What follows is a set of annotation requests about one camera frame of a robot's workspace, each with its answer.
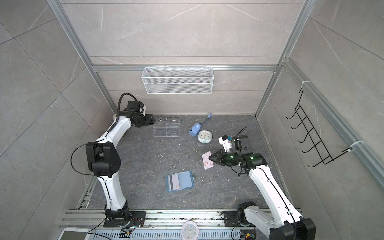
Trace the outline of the pink white credit card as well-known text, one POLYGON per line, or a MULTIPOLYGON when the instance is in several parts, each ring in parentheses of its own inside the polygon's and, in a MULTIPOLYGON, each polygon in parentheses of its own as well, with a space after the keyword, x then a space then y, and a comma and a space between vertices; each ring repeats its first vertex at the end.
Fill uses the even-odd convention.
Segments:
POLYGON ((208 170, 208 169, 210 169, 210 168, 212 168, 214 166, 213 161, 211 161, 209 159, 210 156, 211 156, 211 152, 210 151, 202 154, 203 165, 204 165, 204 169, 205 170, 208 170))

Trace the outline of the clear acrylic organizer tray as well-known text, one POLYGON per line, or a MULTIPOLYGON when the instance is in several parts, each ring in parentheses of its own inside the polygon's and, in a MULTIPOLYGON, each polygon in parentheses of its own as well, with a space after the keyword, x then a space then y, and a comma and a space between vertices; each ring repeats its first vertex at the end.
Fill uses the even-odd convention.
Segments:
POLYGON ((178 138, 181 132, 181 118, 155 117, 154 137, 178 138))

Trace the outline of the blue leather card holder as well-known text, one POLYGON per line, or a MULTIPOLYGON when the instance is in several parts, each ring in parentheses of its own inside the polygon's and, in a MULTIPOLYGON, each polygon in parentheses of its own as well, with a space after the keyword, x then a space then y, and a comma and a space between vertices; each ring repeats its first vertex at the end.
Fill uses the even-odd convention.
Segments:
MULTIPOLYGON (((193 188, 195 186, 194 177, 193 177, 193 174, 191 171, 186 171, 186 172, 181 172, 181 173, 176 173, 176 174, 179 174, 179 180, 180 180, 180 185, 181 185, 181 188, 178 191, 190 189, 190 188, 193 188)), ((167 176, 166 176, 167 192, 168 193, 177 192, 177 191, 171 191, 171 192, 168 191, 167 176)))

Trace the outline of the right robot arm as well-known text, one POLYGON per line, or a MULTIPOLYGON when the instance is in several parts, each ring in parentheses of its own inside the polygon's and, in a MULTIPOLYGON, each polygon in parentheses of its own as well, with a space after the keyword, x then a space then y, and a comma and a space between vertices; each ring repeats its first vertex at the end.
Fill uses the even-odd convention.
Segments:
POLYGON ((209 156, 209 160, 223 167, 240 167, 239 176, 245 174, 263 195, 271 215, 260 210, 254 202, 240 204, 237 216, 240 224, 254 225, 270 240, 313 240, 316 225, 291 204, 272 175, 270 167, 260 153, 254 153, 247 135, 219 138, 223 149, 209 156))

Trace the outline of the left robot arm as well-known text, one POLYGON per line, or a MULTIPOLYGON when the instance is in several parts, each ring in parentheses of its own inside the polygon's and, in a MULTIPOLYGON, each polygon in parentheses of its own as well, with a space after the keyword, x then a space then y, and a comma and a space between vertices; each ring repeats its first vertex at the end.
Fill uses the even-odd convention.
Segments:
POLYGON ((95 142, 86 144, 88 167, 102 185, 108 219, 129 221, 131 218, 119 180, 121 158, 116 147, 131 126, 141 128, 156 122, 153 115, 146 114, 145 110, 142 102, 128 101, 127 107, 115 117, 107 131, 95 142))

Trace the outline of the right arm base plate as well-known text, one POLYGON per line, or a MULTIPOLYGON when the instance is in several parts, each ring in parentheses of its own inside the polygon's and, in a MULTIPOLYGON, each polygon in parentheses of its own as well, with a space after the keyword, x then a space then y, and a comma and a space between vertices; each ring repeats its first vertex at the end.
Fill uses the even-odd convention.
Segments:
POLYGON ((223 211, 220 216, 225 227, 234 227, 239 223, 237 211, 223 211))

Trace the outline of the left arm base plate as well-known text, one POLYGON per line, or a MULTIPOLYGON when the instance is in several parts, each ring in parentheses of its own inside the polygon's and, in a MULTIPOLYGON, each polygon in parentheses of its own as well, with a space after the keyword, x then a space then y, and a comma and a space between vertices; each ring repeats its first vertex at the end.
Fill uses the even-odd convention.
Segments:
POLYGON ((133 211, 133 212, 122 212, 122 211, 106 211, 106 220, 103 227, 105 228, 130 228, 140 227, 144 225, 146 220, 145 211, 133 211))

